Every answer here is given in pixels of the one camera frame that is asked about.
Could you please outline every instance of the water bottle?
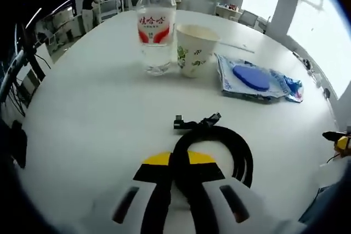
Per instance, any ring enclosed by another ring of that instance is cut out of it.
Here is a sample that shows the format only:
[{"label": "water bottle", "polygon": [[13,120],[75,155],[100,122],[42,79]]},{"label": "water bottle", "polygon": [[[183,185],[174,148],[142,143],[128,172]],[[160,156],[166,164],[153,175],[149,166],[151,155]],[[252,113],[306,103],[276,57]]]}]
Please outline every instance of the water bottle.
[{"label": "water bottle", "polygon": [[138,35],[147,73],[164,74],[171,62],[176,19],[175,0],[139,0]]}]

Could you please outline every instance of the white paper cup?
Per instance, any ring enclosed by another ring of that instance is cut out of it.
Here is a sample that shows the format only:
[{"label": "white paper cup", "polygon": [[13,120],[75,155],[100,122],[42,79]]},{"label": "white paper cup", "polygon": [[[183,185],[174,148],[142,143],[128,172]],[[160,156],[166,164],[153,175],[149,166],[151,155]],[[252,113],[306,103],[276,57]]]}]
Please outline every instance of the white paper cup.
[{"label": "white paper cup", "polygon": [[204,63],[212,56],[219,36],[210,28],[197,25],[178,25],[178,65],[187,77],[201,75]]}]

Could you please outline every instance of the round table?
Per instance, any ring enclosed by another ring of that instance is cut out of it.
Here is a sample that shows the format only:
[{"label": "round table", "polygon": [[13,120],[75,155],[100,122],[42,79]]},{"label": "round table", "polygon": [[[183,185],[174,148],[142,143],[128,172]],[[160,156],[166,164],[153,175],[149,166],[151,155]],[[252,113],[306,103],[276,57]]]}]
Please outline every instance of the round table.
[{"label": "round table", "polygon": [[[218,125],[244,137],[254,162],[251,189],[271,213],[297,220],[313,199],[318,187],[312,175],[333,155],[321,134],[336,127],[303,65],[281,44],[236,22],[182,10],[177,22],[207,26],[224,42],[246,45],[254,53],[221,44],[216,52],[300,79],[304,101],[262,105],[226,98],[214,58],[202,78],[182,77],[176,64],[164,76],[148,76],[140,64],[136,13],[116,15],[59,59],[24,120],[27,166],[19,177],[49,221],[79,219],[106,191],[118,194],[143,160],[172,151],[180,138],[173,131],[177,114],[185,121],[200,121],[218,111]],[[224,146],[202,142],[192,150],[211,154],[230,175],[233,164]],[[189,215],[183,211],[173,218],[181,219],[185,228],[186,222],[191,224]]]}]

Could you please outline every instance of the bottle label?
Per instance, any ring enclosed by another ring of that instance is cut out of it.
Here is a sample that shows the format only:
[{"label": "bottle label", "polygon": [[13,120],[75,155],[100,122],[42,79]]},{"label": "bottle label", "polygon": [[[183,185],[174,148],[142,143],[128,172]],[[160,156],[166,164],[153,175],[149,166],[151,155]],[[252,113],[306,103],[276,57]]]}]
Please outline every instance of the bottle label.
[{"label": "bottle label", "polygon": [[173,21],[170,13],[138,14],[138,34],[144,44],[171,43]]}]

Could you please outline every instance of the blue sponge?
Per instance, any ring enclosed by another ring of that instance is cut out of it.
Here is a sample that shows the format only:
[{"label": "blue sponge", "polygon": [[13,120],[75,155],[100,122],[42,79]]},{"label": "blue sponge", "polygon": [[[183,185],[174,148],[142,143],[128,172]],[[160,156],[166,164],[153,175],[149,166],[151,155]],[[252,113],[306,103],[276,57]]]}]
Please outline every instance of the blue sponge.
[{"label": "blue sponge", "polygon": [[269,75],[259,69],[237,65],[234,75],[252,89],[265,92],[269,89]]}]

